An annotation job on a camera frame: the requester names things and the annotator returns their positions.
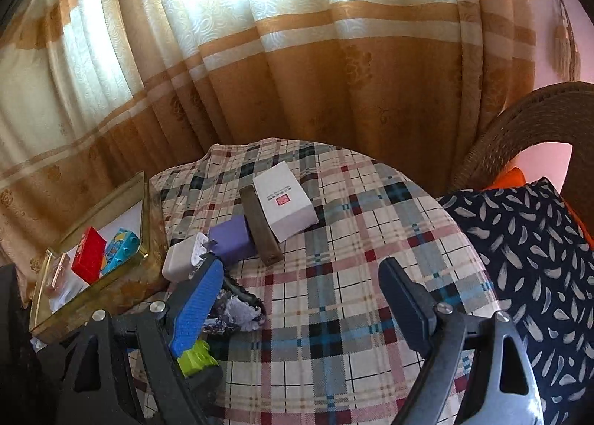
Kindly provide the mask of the green toy building brick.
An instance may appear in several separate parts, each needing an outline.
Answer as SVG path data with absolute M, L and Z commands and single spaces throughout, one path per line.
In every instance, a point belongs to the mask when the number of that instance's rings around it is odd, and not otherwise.
M 177 363 L 185 378 L 218 365 L 216 359 L 209 353 L 209 345 L 205 340 L 197 340 L 191 348 L 182 353 Z

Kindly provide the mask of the red toy building brick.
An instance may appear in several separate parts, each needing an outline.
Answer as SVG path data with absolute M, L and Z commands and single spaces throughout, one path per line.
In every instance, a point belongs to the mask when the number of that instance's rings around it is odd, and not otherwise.
M 72 261 L 72 272 L 86 284 L 92 285 L 99 280 L 106 244 L 94 227 L 89 227 L 82 235 Z

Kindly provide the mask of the white power adapter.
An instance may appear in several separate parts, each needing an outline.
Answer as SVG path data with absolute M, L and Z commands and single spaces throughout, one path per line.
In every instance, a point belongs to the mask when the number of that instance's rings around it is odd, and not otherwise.
M 172 245 L 162 267 L 163 277 L 172 283 L 191 279 L 208 251 L 208 236 L 197 233 Z

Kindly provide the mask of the blue toy building brick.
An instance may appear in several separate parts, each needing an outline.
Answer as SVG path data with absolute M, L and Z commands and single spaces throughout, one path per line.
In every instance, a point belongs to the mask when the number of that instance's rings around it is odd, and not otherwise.
M 134 232 L 120 229 L 105 249 L 101 275 L 105 276 L 124 264 L 139 247 L 140 239 Z

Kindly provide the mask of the purple box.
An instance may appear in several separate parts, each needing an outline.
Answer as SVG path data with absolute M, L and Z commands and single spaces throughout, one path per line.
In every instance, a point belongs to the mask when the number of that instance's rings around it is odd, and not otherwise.
M 257 255 L 244 215 L 233 216 L 232 219 L 210 228 L 208 238 L 212 242 L 210 250 L 221 259 L 225 268 Z

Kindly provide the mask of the brown rectangular bar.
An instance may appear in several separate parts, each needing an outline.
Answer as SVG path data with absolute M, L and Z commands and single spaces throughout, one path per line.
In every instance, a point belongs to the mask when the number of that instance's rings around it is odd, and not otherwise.
M 282 261 L 284 254 L 268 224 L 254 186 L 245 186 L 239 191 L 239 196 L 252 240 L 261 261 L 267 266 Z

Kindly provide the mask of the white cardboard box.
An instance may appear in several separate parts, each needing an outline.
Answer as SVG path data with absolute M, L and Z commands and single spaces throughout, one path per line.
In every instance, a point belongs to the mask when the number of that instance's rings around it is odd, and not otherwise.
M 267 223 L 279 242 L 318 223 L 311 199 L 285 161 L 255 176 L 253 185 Z

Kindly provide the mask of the white paper tray liner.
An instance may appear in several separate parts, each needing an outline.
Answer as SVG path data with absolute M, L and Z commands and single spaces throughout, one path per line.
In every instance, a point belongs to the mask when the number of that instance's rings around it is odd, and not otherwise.
M 117 232 L 121 229 L 132 231 L 137 237 L 140 236 L 141 230 L 141 217 L 142 217 L 142 203 L 136 202 L 134 206 L 127 209 L 125 213 L 118 216 L 116 219 L 110 221 L 109 224 L 99 228 L 98 232 L 107 244 L 111 242 L 113 237 L 116 236 Z M 89 284 L 79 278 L 74 272 L 72 272 L 72 261 L 75 258 L 76 246 L 70 248 L 66 254 L 69 260 L 68 270 L 66 270 L 65 282 L 61 286 L 61 290 L 58 291 L 58 296 L 51 297 L 49 299 L 49 308 L 51 312 L 58 311 L 62 306 L 67 304 L 70 300 L 74 299 L 75 296 L 85 290 Z

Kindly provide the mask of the gold metal tin tray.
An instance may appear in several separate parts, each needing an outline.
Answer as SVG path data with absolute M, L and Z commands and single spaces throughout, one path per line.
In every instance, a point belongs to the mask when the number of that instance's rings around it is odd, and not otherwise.
M 142 203 L 138 251 L 107 276 L 79 292 L 58 311 L 51 312 L 49 296 L 43 291 L 50 275 L 50 265 L 78 244 L 87 228 L 99 230 L 136 202 Z M 56 243 L 46 249 L 30 305 L 29 331 L 33 337 L 49 344 L 86 323 L 98 308 L 113 315 L 127 311 L 167 286 L 161 273 L 166 252 L 159 192 L 144 172 L 138 172 L 86 211 Z

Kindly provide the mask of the navy leaf-pattern cushion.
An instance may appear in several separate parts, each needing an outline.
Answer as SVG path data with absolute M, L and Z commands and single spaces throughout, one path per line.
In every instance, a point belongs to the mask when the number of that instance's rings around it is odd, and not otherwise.
M 547 178 L 444 195 L 440 205 L 477 251 L 512 317 L 547 424 L 590 424 L 593 250 Z

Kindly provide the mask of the plaid tablecloth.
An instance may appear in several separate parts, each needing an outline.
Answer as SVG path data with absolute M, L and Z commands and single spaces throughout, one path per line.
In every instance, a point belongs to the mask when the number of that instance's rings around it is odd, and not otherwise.
M 453 219 L 399 171 L 328 144 L 264 139 L 215 145 L 161 171 L 165 231 L 176 243 L 239 213 L 239 190 L 285 161 L 318 222 L 284 242 L 284 258 L 232 275 L 267 311 L 260 330 L 211 337 L 223 381 L 212 424 L 388 424 L 419 374 L 379 288 L 394 257 L 439 301 L 474 315 L 498 310 L 483 264 Z

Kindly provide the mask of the wicker chair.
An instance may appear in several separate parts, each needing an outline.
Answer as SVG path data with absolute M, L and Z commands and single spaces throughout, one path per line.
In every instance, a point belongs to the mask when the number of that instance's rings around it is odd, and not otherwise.
M 452 178 L 450 189 L 484 188 L 503 167 L 532 145 L 558 141 L 573 146 L 563 186 L 569 197 L 593 197 L 593 85 L 567 82 L 526 95 L 505 109 L 478 138 Z

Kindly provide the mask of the orange cream floral curtain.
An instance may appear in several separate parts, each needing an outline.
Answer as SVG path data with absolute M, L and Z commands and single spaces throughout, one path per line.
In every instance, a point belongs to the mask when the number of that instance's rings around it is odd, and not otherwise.
M 442 195 L 535 84 L 529 0 L 21 0 L 1 33 L 1 249 L 46 248 L 137 172 L 326 142 Z

